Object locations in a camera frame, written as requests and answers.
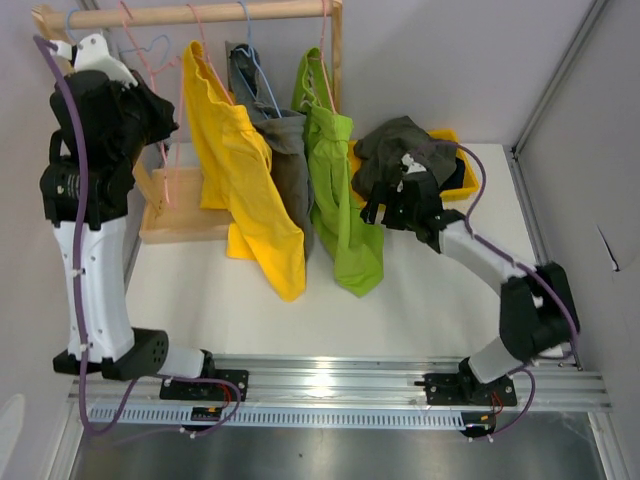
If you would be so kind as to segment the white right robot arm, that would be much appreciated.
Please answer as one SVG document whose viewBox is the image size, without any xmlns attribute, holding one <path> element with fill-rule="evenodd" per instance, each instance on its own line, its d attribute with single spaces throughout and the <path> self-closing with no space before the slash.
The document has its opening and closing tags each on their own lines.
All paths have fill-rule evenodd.
<svg viewBox="0 0 640 480">
<path fill-rule="evenodd" d="M 498 335 L 458 367 L 456 389 L 468 403 L 489 396 L 493 383 L 521 370 L 562 344 L 574 346 L 580 331 L 564 269 L 532 266 L 475 232 L 467 215 L 443 207 L 429 172 L 410 173 L 396 185 L 376 182 L 361 211 L 372 224 L 411 231 L 433 251 L 466 267 L 499 297 Z"/>
</svg>

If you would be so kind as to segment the light grey shorts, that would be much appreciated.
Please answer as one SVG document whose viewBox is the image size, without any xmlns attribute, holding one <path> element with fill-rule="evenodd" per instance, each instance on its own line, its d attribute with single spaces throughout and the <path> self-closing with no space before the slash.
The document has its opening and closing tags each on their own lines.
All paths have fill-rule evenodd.
<svg viewBox="0 0 640 480">
<path fill-rule="evenodd" d="M 272 150 L 271 177 L 287 213 L 304 233 L 304 251 L 309 256 L 314 245 L 314 190 L 303 142 L 306 117 L 281 106 L 282 118 L 277 117 L 262 78 L 245 55 L 246 43 L 227 41 L 225 50 L 229 88 Z"/>
</svg>

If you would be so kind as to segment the navy blue shorts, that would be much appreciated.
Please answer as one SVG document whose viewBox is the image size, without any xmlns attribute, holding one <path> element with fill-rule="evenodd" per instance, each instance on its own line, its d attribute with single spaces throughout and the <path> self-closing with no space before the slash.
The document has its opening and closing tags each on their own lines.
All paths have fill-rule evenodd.
<svg viewBox="0 0 640 480">
<path fill-rule="evenodd" d="M 456 158 L 455 165 L 454 172 L 440 186 L 441 191 L 457 190 L 464 187 L 466 164 L 461 158 Z"/>
</svg>

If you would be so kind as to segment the light blue wire hanger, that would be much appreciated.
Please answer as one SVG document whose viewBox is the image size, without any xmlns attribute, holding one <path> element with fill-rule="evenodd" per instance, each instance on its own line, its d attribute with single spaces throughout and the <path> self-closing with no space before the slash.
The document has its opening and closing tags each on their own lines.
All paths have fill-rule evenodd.
<svg viewBox="0 0 640 480">
<path fill-rule="evenodd" d="M 70 26 L 70 20 L 71 20 L 71 17 L 72 17 L 72 15 L 74 13 L 79 13 L 79 12 L 80 12 L 79 8 L 70 9 L 66 13 L 65 20 L 64 20 L 64 31 L 67 34 L 67 36 L 69 37 L 70 43 L 74 43 L 74 44 L 78 44 L 79 43 L 79 38 L 74 34 L 73 28 Z M 136 54 L 137 56 L 140 56 L 142 53 L 150 54 L 150 53 L 153 52 L 154 47 L 159 42 L 165 44 L 165 48 L 164 48 L 164 51 L 162 53 L 161 59 L 157 63 L 157 69 L 160 69 L 161 67 L 164 67 L 167 64 L 167 62 L 169 61 L 169 54 L 171 53 L 171 48 L 172 48 L 171 39 L 166 34 L 161 34 L 161 35 L 156 36 L 145 47 L 136 47 L 134 45 L 133 41 L 130 41 L 131 47 L 130 48 L 126 48 L 126 49 L 121 48 L 118 44 L 115 44 L 115 51 L 117 52 L 118 57 L 120 59 L 122 59 L 124 55 L 128 55 L 128 54 Z"/>
</svg>

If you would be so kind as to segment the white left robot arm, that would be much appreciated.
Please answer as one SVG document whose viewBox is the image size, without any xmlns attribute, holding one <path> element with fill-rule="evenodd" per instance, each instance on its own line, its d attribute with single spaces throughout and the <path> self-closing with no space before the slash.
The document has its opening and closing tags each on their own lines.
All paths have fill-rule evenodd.
<svg viewBox="0 0 640 480">
<path fill-rule="evenodd" d="M 99 372 L 110 380 L 182 377 L 197 400 L 216 390 L 210 352 L 170 343 L 163 330 L 132 327 L 126 308 L 123 248 L 133 167 L 142 150 L 177 129 L 171 102 L 144 81 L 134 86 L 96 70 L 56 83 L 50 106 L 59 122 L 40 179 L 44 213 L 63 256 L 70 305 L 67 348 L 55 372 Z"/>
</svg>

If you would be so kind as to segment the pink hanger of olive shorts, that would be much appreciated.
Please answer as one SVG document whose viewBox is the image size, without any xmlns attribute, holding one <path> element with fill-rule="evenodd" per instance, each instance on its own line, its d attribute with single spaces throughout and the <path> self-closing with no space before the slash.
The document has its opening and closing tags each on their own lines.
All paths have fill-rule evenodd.
<svg viewBox="0 0 640 480">
<path fill-rule="evenodd" d="M 132 21 L 134 20 L 134 16 L 132 10 L 127 6 L 124 1 L 119 1 L 119 8 L 121 9 L 123 20 L 122 26 L 124 28 L 125 34 L 128 37 L 129 41 L 133 41 L 136 47 L 142 47 L 139 42 L 136 40 L 135 36 L 130 30 L 130 26 Z M 164 127 L 168 126 L 168 123 L 171 122 L 170 117 L 172 115 L 172 110 L 169 108 L 169 102 L 166 100 L 162 100 L 156 92 L 156 76 L 158 71 L 154 70 L 148 59 L 146 58 L 146 53 L 142 53 L 140 56 L 137 56 L 142 63 L 146 73 L 149 77 L 149 82 L 145 84 L 145 88 L 147 90 L 146 96 L 148 100 L 151 102 L 152 111 L 158 115 L 159 121 L 161 125 Z M 168 148 L 167 148 L 167 137 L 160 137 L 159 135 L 154 136 L 156 140 L 157 148 L 160 152 L 162 159 L 162 168 L 161 168 L 161 178 L 162 178 L 162 193 L 163 200 L 167 206 L 172 205 L 172 200 L 170 196 L 169 189 L 169 181 L 168 181 Z"/>
</svg>

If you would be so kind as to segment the yellow shorts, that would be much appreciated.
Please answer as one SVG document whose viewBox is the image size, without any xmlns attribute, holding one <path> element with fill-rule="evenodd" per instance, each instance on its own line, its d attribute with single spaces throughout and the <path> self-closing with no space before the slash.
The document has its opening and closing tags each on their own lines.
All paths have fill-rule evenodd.
<svg viewBox="0 0 640 480">
<path fill-rule="evenodd" d="M 306 288 L 304 235 L 271 177 L 272 150 L 247 109 L 229 101 L 197 40 L 184 50 L 183 71 L 188 123 L 203 175 L 200 207 L 231 214 L 227 256 L 255 261 L 278 296 L 291 302 Z"/>
</svg>

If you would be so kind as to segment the dark olive grey shorts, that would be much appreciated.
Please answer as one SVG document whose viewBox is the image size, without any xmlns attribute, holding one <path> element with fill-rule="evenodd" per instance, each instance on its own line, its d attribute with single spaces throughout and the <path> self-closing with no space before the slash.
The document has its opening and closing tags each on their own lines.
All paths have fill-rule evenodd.
<svg viewBox="0 0 640 480">
<path fill-rule="evenodd" d="M 440 189 L 454 172 L 457 149 L 439 143 L 409 116 L 388 120 L 356 141 L 354 153 L 362 159 L 351 185 L 365 200 L 376 182 L 397 185 L 401 177 L 400 160 L 405 153 L 432 171 Z"/>
</svg>

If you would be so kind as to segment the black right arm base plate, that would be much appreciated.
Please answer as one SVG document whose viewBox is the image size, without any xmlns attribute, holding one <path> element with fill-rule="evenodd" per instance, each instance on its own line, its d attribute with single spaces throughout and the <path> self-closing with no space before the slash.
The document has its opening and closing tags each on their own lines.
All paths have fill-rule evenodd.
<svg viewBox="0 0 640 480">
<path fill-rule="evenodd" d="M 431 406 L 517 405 L 514 383 L 502 376 L 489 383 L 479 383 L 472 376 L 459 373 L 426 373 L 413 383 L 420 387 Z"/>
</svg>

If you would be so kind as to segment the blue hanger of grey shorts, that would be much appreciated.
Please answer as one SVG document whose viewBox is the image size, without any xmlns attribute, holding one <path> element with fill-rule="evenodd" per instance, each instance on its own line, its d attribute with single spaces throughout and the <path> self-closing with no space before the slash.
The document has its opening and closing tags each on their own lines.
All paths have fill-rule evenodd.
<svg viewBox="0 0 640 480">
<path fill-rule="evenodd" d="M 276 115 L 278 118 L 282 118 L 282 112 L 281 109 L 278 105 L 278 102 L 275 98 L 275 95 L 272 91 L 270 82 L 268 80 L 268 77 L 266 76 L 264 70 L 262 69 L 262 65 L 261 62 L 259 61 L 259 58 L 256 56 L 256 50 L 253 46 L 253 35 L 252 35 L 252 24 L 251 24 L 251 16 L 250 16 L 250 12 L 248 9 L 248 6 L 246 4 L 245 1 L 243 0 L 237 0 L 237 3 L 241 6 L 243 13 L 244 13 L 244 17 L 245 17 L 245 21 L 246 21 L 246 25 L 247 25 L 247 45 L 248 45 L 248 51 L 245 53 L 245 55 L 252 61 L 252 63 L 254 64 L 254 66 L 256 67 L 260 77 L 263 80 L 264 86 L 266 87 L 267 93 L 270 97 L 271 103 L 273 105 L 273 108 L 276 111 Z"/>
</svg>

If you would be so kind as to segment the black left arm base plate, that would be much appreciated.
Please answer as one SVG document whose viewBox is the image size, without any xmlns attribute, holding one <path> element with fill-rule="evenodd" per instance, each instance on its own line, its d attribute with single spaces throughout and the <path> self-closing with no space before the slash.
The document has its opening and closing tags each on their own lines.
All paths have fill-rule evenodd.
<svg viewBox="0 0 640 480">
<path fill-rule="evenodd" d="M 224 380 L 237 387 L 240 391 L 242 401 L 246 399 L 249 386 L 249 371 L 239 369 L 218 369 L 211 378 L 218 381 Z M 211 401 L 211 402 L 229 402 L 237 400 L 234 390 L 227 385 L 219 383 L 212 384 L 203 382 L 185 382 L 171 380 L 169 383 L 164 382 L 161 385 L 159 397 L 162 400 L 178 400 L 178 401 Z"/>
</svg>

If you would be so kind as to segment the pink hanger of yellow shorts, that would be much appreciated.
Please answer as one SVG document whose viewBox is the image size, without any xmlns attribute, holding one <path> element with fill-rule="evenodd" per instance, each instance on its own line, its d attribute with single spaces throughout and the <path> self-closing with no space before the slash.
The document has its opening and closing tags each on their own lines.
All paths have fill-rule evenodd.
<svg viewBox="0 0 640 480">
<path fill-rule="evenodd" d="M 197 26 L 198 26 L 198 30 L 199 30 L 199 34 L 200 34 L 200 40 L 201 40 L 201 44 L 202 44 L 202 49 L 203 49 L 203 53 L 204 53 L 204 58 L 206 60 L 206 63 L 208 65 L 208 67 L 210 68 L 213 76 L 215 77 L 218 85 L 220 86 L 222 93 L 224 94 L 224 96 L 226 97 L 227 102 L 230 105 L 235 105 L 234 99 L 232 98 L 231 94 L 229 93 L 229 91 L 225 88 L 219 74 L 217 73 L 215 66 L 213 64 L 209 49 L 208 49 L 208 44 L 206 41 L 206 36 L 205 36 L 205 32 L 204 32 L 204 27 L 203 27 L 203 23 L 201 21 L 201 18 L 198 14 L 198 11 L 196 10 L 196 8 L 191 4 L 191 3 L 187 3 L 186 4 L 187 7 L 190 9 L 191 13 L 193 14 Z"/>
</svg>

